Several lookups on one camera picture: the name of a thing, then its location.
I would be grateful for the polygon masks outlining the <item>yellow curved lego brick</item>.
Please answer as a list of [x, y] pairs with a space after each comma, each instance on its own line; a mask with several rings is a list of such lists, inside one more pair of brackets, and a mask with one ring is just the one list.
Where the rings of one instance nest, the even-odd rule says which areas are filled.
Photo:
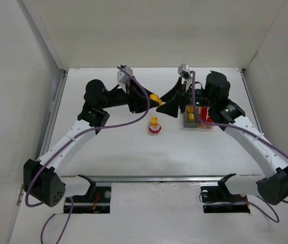
[[162, 100], [161, 100], [161, 99], [159, 98], [159, 96], [156, 95], [156, 94], [150, 94], [150, 99], [151, 99], [152, 101], [157, 102], [157, 103], [158, 103], [158, 106], [161, 106], [161, 105], [163, 104]]

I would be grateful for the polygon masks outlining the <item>yellow rounded lego brick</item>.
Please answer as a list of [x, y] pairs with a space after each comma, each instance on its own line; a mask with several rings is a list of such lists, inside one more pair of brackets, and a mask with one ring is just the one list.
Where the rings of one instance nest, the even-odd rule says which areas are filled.
[[157, 125], [158, 124], [158, 117], [152, 117], [151, 118], [151, 124], [152, 125]]

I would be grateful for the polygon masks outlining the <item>red long lego brick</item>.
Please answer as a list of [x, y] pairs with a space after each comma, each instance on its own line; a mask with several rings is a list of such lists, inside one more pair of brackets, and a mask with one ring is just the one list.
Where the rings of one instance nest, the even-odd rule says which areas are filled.
[[201, 119], [209, 117], [208, 116], [208, 110], [209, 110], [208, 107], [201, 107], [200, 108], [200, 117], [201, 117]]

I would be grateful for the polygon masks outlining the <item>red curved lego brick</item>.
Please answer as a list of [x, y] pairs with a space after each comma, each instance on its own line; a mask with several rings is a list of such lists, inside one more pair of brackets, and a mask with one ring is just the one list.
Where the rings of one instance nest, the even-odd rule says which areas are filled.
[[202, 123], [203, 123], [204, 125], [209, 125], [209, 124], [212, 124], [213, 121], [211, 120], [210, 117], [207, 117], [207, 118], [203, 118], [203, 119], [202, 119]]

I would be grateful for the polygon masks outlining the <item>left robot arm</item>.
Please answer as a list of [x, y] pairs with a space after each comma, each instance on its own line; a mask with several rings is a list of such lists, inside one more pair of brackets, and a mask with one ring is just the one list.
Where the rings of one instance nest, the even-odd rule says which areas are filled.
[[[27, 207], [56, 206], [64, 197], [83, 196], [94, 182], [76, 176], [71, 182], [61, 179], [62, 173], [78, 151], [101, 130], [121, 128], [141, 121], [151, 108], [162, 104], [159, 97], [145, 89], [134, 77], [119, 82], [108, 90], [99, 79], [85, 86], [84, 105], [76, 122], [60, 141], [37, 160], [29, 159], [23, 166], [23, 186]], [[110, 125], [106, 108], [128, 105], [130, 112], [141, 117], [127, 123]]]

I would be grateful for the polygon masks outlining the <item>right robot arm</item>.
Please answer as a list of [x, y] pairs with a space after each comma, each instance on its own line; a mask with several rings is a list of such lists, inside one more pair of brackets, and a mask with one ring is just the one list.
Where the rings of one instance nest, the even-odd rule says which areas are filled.
[[157, 112], [177, 117], [192, 106], [194, 121], [219, 127], [236, 140], [261, 168], [264, 177], [228, 174], [218, 181], [222, 201], [238, 194], [256, 195], [277, 205], [288, 197], [288, 155], [272, 145], [246, 116], [244, 110], [229, 99], [230, 83], [222, 73], [211, 71], [205, 87], [195, 89], [195, 72], [178, 70], [176, 85], [161, 97], [163, 105]]

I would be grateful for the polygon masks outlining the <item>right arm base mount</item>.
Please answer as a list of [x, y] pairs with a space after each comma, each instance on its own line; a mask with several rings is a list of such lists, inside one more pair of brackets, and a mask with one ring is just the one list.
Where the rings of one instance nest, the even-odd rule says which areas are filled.
[[203, 203], [205, 214], [250, 213], [246, 196], [233, 195], [219, 186], [202, 186], [199, 200]]

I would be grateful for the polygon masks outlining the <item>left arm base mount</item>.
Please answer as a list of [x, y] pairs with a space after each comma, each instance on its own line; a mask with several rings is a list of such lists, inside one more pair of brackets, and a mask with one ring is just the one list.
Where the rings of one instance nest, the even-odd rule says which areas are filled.
[[83, 196], [72, 196], [65, 199], [63, 212], [68, 214], [72, 209], [72, 214], [109, 214], [111, 201], [111, 185], [99, 184], [89, 188]]

